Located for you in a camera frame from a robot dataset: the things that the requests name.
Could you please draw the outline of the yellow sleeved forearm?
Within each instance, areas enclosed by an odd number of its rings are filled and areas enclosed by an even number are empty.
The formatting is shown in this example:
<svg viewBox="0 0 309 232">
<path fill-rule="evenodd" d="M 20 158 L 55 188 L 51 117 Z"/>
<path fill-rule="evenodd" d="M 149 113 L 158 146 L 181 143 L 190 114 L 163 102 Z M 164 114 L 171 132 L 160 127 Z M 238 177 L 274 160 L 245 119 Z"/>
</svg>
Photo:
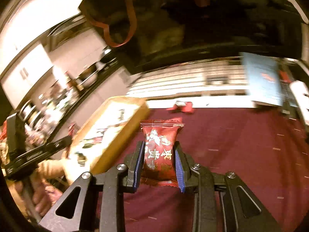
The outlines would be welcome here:
<svg viewBox="0 0 309 232">
<path fill-rule="evenodd" d="M 41 178 L 46 181 L 61 178 L 65 176 L 65 168 L 70 166 L 70 162 L 71 161 L 66 158 L 60 160 L 45 160 L 39 163 L 38 168 L 35 169 L 33 173 L 39 174 Z"/>
</svg>

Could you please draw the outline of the person's hand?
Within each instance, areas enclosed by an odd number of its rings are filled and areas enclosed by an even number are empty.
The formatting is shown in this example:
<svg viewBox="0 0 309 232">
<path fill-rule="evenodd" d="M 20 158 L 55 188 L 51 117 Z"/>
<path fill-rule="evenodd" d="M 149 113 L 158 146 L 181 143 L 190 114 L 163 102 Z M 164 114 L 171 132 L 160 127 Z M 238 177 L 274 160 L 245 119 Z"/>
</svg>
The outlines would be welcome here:
<svg viewBox="0 0 309 232">
<path fill-rule="evenodd" d="M 37 173 L 30 176 L 30 181 L 34 190 L 32 202 L 36 212 L 43 217 L 62 196 L 62 192 L 42 179 Z"/>
</svg>

